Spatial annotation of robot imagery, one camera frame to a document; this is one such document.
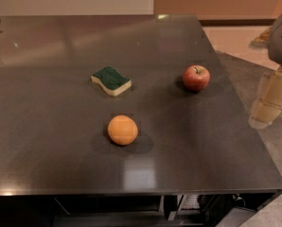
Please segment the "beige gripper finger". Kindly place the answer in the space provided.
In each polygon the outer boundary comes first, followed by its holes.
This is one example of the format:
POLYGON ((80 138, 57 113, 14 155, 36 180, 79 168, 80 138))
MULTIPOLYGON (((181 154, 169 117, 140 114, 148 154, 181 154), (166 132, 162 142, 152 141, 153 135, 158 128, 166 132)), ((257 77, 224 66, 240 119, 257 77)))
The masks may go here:
POLYGON ((281 113, 282 66, 262 76, 248 122, 252 128, 264 129, 270 126, 281 113))

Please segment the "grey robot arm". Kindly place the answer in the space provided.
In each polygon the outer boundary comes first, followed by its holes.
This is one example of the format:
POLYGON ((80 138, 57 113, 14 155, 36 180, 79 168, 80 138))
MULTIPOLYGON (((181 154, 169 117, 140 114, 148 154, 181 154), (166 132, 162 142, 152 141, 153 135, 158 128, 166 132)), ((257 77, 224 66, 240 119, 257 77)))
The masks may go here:
POLYGON ((269 31, 268 56, 279 67, 264 74, 259 82, 249 117, 249 124, 255 129, 270 126, 282 113, 282 13, 269 31))

